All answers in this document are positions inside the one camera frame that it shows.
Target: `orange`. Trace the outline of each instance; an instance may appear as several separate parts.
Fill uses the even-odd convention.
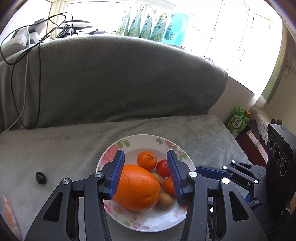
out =
[[[142,167],[125,164],[113,198],[124,208],[143,211],[153,207],[161,187],[153,175]]]
[[[170,194],[171,196],[176,196],[175,188],[173,185],[172,177],[169,176],[164,184],[163,184],[163,189],[165,190],[165,193]]]
[[[147,171],[152,171],[156,167],[157,158],[151,151],[143,151],[138,155],[137,164],[138,166],[146,169]]]

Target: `plate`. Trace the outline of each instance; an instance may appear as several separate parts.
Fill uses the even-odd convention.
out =
[[[126,164],[135,165],[142,151],[152,151],[160,161],[166,159],[169,150],[174,150],[179,160],[187,163],[190,170],[195,171],[192,160],[179,146],[163,137],[146,134],[128,136],[114,142],[101,156],[96,171],[101,171],[105,163],[112,161],[117,150],[124,151]],[[172,228],[185,219],[187,212],[187,206],[180,206],[177,198],[174,198],[173,205],[166,210],[156,205],[149,210],[134,212],[123,208],[113,199],[104,200],[104,207],[121,225],[141,232],[158,232]]]

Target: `speaker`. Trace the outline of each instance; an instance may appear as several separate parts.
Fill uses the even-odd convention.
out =
[[[284,126],[268,124],[266,194],[269,214],[281,215],[296,191],[296,137]]]

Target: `gray sofa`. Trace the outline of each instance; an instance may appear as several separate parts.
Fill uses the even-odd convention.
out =
[[[18,122],[0,140],[0,195],[11,202],[23,237],[63,178],[88,177],[105,149],[128,135],[169,139],[184,149],[195,166],[220,168],[231,160],[249,162],[222,122],[207,115],[228,79],[210,60],[148,40],[102,35],[43,43],[41,62],[41,109],[36,129],[23,130]],[[24,58],[13,77],[19,110],[25,64]],[[10,92],[11,69],[0,62],[2,131],[17,119]],[[35,48],[29,57],[22,116],[29,127],[37,115],[38,70]],[[36,182],[38,171],[47,176],[46,185]],[[80,236],[85,240],[83,200],[80,207]],[[108,215],[107,220],[112,239],[124,241],[180,240],[184,225],[140,233]]]

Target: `red tomato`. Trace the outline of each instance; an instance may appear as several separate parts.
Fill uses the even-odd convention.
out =
[[[156,171],[157,171],[158,175],[160,175],[161,177],[169,177],[170,176],[170,171],[168,170],[168,164],[166,162],[166,159],[163,159],[157,163]]]

